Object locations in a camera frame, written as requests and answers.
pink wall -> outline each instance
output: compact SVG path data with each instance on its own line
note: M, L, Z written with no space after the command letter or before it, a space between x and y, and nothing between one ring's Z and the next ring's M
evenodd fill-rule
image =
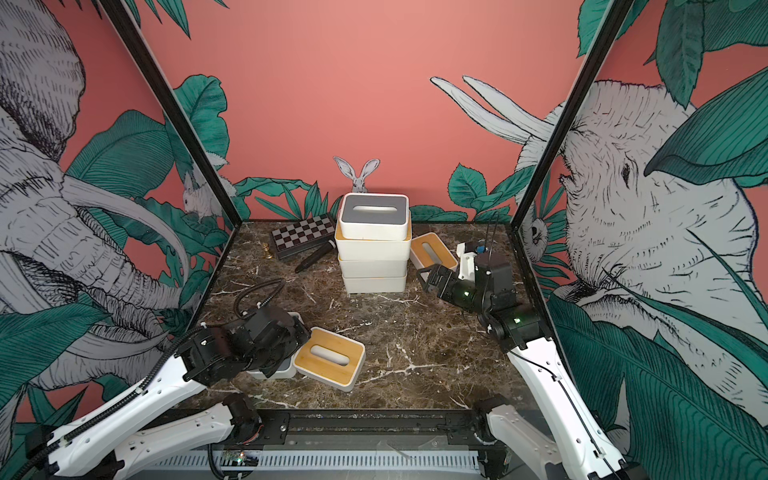
M481 171L490 189L513 172L520 147L484 131L429 79L469 91L462 75L470 75L543 118L568 96L583 59L578 2L227 4L188 2L188 38L160 8L162 24L137 2L171 86L193 74L222 82L230 132L222 175L317 180L330 202L351 188L333 156L358 174L379 158L371 191L471 212L448 196L456 166ZM247 203L252 217L275 217Z

elephant ear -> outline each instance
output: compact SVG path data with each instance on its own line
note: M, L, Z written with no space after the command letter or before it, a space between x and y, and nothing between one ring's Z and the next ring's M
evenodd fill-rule
M43 2L11 3L0 3L0 105L29 143L58 161L74 133L85 90L83 65L66 30Z

rabbit ears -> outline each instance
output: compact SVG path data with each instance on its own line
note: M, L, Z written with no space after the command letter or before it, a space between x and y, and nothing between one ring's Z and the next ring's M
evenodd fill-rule
M339 165L339 170L341 170L341 173L350 180L362 180L365 177L368 177L376 168L379 168L379 164L381 163L378 158L368 160L365 166L363 166L362 171L360 172L360 176L358 177L355 175L355 169L352 168L352 165L350 165L348 161L339 157L334 157L333 160L335 160L336 164Z

stacked tissue boxes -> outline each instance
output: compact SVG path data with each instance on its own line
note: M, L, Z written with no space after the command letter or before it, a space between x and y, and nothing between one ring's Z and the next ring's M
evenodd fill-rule
M336 245L347 293L402 292L411 253L408 197L347 194L339 208Z

black metal frame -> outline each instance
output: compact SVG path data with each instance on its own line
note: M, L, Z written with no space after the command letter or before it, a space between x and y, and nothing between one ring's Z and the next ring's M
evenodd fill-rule
M114 29L120 35L125 48L131 53L136 65L144 75L144 79L154 92L157 101L168 117L168 121L174 126L179 134L184 146L189 150L190 156L194 159L200 171L203 173L206 182L214 191L214 195L221 203L224 214L229 218L230 223L238 227L243 221L237 213L232 200L219 181L218 174L208 163L208 157L195 134L192 125L187 119L186 114L176 101L173 90L170 89L163 72L154 61L149 48L144 43L144 38L136 28L131 14L128 13L121 0L100 0L101 7L109 17Z
M554 159L560 154L560 147L565 140L565 136L571 129L571 125L574 123L576 115L578 115L579 109L584 103L584 99L589 94L589 89L592 83L594 83L594 79L598 76L603 60L608 55L608 51L611 50L613 40L619 32L621 24L624 23L624 19L627 17L631 6L632 0L613 0L603 17L601 27L594 36L592 45L587 53L587 58L584 60L574 87L571 89L571 94L568 95L568 99L565 102L563 112L554 126L552 136L549 137L547 147L544 149L536 170L534 170L531 182L528 184L528 189L525 191L515 216L512 218L513 230L520 229L525 214L528 212L531 204L533 204L534 198L547 177L547 172L549 172Z

